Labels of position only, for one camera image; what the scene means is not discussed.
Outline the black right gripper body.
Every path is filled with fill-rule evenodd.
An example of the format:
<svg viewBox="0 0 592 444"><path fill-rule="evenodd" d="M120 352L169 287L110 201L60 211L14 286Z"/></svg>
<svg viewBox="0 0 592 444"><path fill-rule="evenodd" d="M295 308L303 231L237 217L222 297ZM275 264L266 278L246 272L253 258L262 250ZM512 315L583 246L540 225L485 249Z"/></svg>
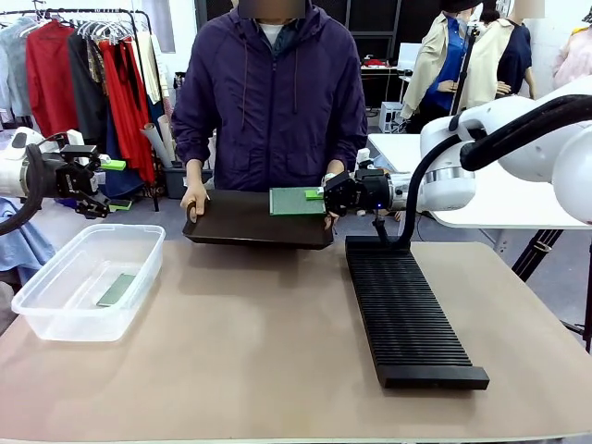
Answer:
<svg viewBox="0 0 592 444"><path fill-rule="evenodd" d="M391 182L382 169L358 169L353 176L343 172L324 186L324 204L345 216L350 210L389 210L392 208Z"/></svg>

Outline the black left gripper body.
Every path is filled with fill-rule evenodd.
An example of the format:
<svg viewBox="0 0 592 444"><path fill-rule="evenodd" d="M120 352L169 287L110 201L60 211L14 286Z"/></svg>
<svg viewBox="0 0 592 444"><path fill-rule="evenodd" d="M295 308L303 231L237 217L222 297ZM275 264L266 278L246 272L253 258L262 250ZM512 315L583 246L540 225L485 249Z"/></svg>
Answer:
<svg viewBox="0 0 592 444"><path fill-rule="evenodd" d="M100 167L95 145L65 145L43 155L44 196L84 199L98 193L94 172Z"/></svg>

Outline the person's left hand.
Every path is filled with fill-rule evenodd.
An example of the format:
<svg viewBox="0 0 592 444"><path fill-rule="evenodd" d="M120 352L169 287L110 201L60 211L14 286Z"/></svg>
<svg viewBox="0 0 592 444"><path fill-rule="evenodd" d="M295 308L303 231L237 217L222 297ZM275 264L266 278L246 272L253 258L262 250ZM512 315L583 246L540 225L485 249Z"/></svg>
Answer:
<svg viewBox="0 0 592 444"><path fill-rule="evenodd" d="M328 163L327 172L323 177L323 183L327 183L330 179L333 179L337 175L343 173L345 171L344 164L338 160L334 159Z"/></svg>

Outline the person's right hand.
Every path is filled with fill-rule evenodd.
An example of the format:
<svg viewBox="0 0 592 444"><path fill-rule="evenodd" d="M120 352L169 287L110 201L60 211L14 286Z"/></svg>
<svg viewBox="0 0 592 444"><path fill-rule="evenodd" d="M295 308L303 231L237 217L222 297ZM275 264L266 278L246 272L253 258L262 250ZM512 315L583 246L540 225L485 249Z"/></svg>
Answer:
<svg viewBox="0 0 592 444"><path fill-rule="evenodd" d="M187 190L181 199L181 207L187 212L187 218L192 223L204 215L205 206L209 200L203 181L187 178Z"/></svg>

